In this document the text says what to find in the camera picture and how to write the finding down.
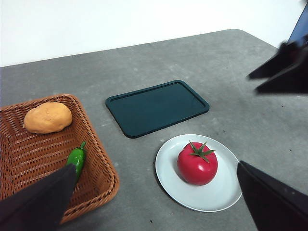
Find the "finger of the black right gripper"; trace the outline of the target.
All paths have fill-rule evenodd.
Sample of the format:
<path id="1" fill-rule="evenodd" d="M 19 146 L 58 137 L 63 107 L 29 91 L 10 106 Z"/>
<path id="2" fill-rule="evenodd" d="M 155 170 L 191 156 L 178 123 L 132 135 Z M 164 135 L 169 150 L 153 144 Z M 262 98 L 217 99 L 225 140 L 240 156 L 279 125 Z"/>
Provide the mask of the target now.
<path id="1" fill-rule="evenodd" d="M 250 79 L 269 78 L 275 74 L 300 64 L 300 67 L 308 68 L 308 57 L 304 60 L 304 51 L 308 50 L 308 41 L 283 42 L 277 53 L 265 63 L 253 70 L 248 77 Z"/>
<path id="2" fill-rule="evenodd" d="M 308 61 L 297 62 L 256 87 L 260 94 L 308 93 Z"/>

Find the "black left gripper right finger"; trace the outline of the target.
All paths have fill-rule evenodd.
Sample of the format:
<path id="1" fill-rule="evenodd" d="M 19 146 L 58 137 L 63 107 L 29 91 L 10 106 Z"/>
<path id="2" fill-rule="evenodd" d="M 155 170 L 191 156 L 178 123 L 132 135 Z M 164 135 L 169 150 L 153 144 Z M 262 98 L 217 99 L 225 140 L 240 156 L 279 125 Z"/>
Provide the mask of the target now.
<path id="1" fill-rule="evenodd" d="M 306 231 L 308 196 L 245 161 L 237 166 L 245 203 L 259 231 Z"/>

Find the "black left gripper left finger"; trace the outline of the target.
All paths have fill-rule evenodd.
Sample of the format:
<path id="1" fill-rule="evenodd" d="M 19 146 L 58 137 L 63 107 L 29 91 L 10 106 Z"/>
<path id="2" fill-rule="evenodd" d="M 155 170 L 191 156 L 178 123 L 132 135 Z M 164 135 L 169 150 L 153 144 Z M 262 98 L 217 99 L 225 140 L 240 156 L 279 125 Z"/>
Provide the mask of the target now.
<path id="1" fill-rule="evenodd" d="M 76 183 L 69 164 L 0 202 L 2 231 L 54 231 L 66 211 Z"/>

